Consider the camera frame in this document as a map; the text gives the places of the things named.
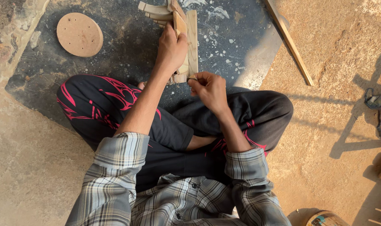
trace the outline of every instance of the dusty floor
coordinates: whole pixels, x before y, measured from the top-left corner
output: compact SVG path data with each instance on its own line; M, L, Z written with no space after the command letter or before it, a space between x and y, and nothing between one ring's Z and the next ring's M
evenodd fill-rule
M0 8L5 2L11 3L0 0ZM0 27L0 225L64 224L93 155L76 134L4 90L46 3L15 1L24 14ZM282 46L260 88L285 93L294 104L294 117L268 156L274 191L294 226L310 208L332 210L353 226L374 225L367 220L381 219L374 211L381 208L381 139L377 111L362 96L367 87L381 93L381 0L276 4L316 86L304 84ZM258 62L249 57L253 70ZM248 76L240 83L254 86Z

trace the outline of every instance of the man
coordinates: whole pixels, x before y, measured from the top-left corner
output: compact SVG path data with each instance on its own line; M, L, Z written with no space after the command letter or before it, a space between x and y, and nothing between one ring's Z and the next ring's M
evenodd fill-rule
M273 91L227 99L225 79L201 72L188 82L200 101L171 115L158 102L186 52L186 35L177 40L168 23L146 87L94 75L61 85L58 103L97 150L67 226L290 225L265 155L291 119L291 102Z

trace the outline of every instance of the round wooden disc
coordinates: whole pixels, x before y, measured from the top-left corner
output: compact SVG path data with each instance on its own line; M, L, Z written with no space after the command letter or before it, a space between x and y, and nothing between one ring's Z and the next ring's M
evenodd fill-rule
M57 36L67 52L80 57L94 56L103 43L101 28L82 13L64 15L58 23Z

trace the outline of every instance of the plaid shirt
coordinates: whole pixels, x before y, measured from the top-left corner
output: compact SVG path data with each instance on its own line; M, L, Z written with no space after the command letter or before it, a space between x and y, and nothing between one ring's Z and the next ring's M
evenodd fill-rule
M136 194L136 174L145 163L149 138L127 132L102 140L67 226L291 226L271 192L262 148L227 153L231 186L203 176L168 174L156 187ZM234 206L239 218L231 215Z

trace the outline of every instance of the hand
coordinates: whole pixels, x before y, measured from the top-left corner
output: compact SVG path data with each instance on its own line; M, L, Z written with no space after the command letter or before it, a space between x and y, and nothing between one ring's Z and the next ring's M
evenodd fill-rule
M197 81L189 79L188 85L192 87L191 96L198 95L217 117L228 113L227 94L225 92L225 79L209 72L195 74Z
M172 27L172 22L167 22L164 32L159 39L155 68L162 69L171 76L180 66L182 66L187 52L187 34L181 33L177 40Z

